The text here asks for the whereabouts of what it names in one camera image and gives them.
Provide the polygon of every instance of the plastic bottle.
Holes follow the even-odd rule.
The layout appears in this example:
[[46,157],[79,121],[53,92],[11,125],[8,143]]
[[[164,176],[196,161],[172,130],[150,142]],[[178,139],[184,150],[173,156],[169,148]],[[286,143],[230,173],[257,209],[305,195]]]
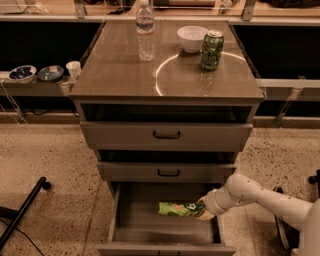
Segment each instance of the plastic bottle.
[[140,0],[136,13],[139,58],[150,61],[155,57],[155,22],[149,0]]

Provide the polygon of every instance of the drawer cabinet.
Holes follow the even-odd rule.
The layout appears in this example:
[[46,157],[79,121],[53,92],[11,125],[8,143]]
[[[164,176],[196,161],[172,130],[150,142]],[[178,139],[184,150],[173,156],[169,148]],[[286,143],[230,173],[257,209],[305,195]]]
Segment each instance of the drawer cabinet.
[[[97,248],[107,256],[233,255],[219,217],[160,216],[158,205],[196,202],[225,183],[263,95],[227,23],[156,22],[161,53],[141,62],[134,22],[108,21],[71,93],[115,199],[108,243]],[[179,50],[176,30],[185,25],[224,31],[216,71],[201,71],[199,54]]]

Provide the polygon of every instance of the can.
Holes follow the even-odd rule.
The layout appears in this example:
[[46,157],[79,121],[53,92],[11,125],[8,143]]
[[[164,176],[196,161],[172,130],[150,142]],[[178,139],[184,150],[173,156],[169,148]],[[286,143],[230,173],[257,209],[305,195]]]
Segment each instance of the can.
[[223,49],[224,36],[220,30],[209,30],[203,39],[201,53],[201,67],[207,70],[216,70]]

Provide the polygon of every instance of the bowl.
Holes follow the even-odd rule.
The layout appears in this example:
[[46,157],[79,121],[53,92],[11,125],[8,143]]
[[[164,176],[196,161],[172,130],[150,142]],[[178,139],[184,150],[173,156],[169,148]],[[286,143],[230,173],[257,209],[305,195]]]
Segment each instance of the bowl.
[[199,52],[208,29],[199,26],[185,26],[178,29],[178,37],[182,48],[189,53]]
[[62,79],[64,69],[61,66],[49,66],[38,72],[38,79],[46,83],[58,82]]
[[11,70],[9,73],[9,78],[13,82],[28,84],[33,80],[36,72],[37,69],[34,66],[20,66]]

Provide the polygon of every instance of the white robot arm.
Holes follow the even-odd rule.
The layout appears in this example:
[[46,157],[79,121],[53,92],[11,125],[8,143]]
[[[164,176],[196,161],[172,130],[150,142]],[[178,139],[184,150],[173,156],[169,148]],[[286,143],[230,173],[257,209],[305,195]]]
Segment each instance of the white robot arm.
[[299,256],[320,255],[320,199],[315,203],[306,202],[265,189],[241,174],[233,174],[223,187],[210,191],[204,202],[213,215],[257,203],[300,231]]

